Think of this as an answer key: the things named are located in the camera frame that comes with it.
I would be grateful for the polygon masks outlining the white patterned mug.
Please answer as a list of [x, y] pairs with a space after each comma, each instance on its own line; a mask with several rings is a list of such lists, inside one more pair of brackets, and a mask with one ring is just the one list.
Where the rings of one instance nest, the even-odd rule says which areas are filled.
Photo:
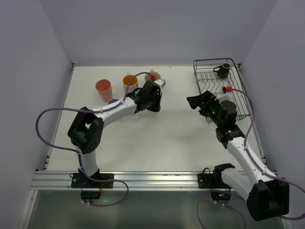
[[138, 79], [130, 73], [126, 74], [126, 76], [122, 80], [122, 83], [124, 91], [127, 93], [130, 93], [139, 87]]

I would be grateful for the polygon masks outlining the beige patterned mug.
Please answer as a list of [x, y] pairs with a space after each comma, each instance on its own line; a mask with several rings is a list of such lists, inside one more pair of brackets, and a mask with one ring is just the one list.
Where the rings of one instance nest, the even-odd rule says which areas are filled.
[[151, 69], [148, 74], [145, 75], [144, 80], [146, 81], [155, 81], [161, 79], [161, 75], [156, 72], [154, 69]]

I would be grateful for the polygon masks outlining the black wire dish rack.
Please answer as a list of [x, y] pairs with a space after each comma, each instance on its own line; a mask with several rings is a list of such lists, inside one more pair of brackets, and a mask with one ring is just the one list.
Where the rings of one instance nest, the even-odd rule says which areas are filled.
[[[223, 63], [231, 65], [227, 78], [221, 79], [213, 69]], [[199, 94], [210, 91], [216, 96], [220, 96], [222, 88], [230, 86], [232, 88], [245, 91], [241, 78], [240, 64], [236, 64], [232, 58], [199, 59], [193, 61], [193, 72]], [[232, 102], [236, 104], [237, 121], [241, 121], [252, 115], [247, 98], [236, 91], [232, 92]]]

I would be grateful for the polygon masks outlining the lavender cup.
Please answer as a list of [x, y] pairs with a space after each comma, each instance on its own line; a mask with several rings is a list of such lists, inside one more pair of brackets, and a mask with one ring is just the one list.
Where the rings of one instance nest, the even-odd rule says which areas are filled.
[[118, 101], [118, 99], [111, 99], [109, 102], [108, 102], [108, 104], [112, 104], [112, 103], [115, 103], [115, 102], [117, 102]]

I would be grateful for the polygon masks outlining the black mug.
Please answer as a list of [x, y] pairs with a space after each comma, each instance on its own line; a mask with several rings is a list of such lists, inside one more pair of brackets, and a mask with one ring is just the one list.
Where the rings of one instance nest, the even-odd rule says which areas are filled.
[[227, 62], [223, 63], [222, 65], [215, 67], [213, 71], [217, 74], [217, 76], [221, 79], [227, 78], [231, 65]]

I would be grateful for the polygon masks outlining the pink plastic cup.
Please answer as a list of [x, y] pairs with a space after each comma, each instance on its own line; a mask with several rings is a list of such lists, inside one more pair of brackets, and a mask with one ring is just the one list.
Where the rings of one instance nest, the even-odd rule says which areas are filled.
[[112, 85], [109, 80], [99, 80], [96, 83], [95, 88], [104, 102], [108, 103], [113, 98]]

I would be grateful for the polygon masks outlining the clear glass cup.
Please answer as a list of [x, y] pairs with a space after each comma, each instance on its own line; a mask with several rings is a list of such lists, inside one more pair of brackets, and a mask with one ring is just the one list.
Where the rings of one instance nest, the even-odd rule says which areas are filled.
[[141, 113], [136, 113], [132, 115], [132, 120], [138, 121], [141, 118]]

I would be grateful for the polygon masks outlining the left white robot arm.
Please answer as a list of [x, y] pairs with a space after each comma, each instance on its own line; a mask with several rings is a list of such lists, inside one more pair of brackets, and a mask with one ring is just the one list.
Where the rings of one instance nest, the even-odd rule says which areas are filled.
[[160, 111], [165, 84], [162, 79], [147, 81], [142, 88], [135, 89], [115, 103], [95, 110], [83, 107], [77, 113], [68, 130], [68, 137], [77, 150], [80, 172], [84, 177], [97, 181], [99, 168], [95, 150], [100, 144], [103, 129], [125, 116], [144, 110]]

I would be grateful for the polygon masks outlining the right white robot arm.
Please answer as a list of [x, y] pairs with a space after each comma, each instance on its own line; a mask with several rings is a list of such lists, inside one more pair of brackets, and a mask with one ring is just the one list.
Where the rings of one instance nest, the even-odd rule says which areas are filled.
[[236, 124], [236, 104], [231, 94], [216, 97], [210, 91], [190, 96], [192, 109], [210, 118], [217, 126], [216, 137], [231, 153], [245, 172], [241, 175], [233, 165], [219, 165], [214, 169], [215, 180], [233, 188], [247, 204], [256, 221], [286, 215], [289, 212], [289, 185], [279, 181], [248, 145], [245, 134]]

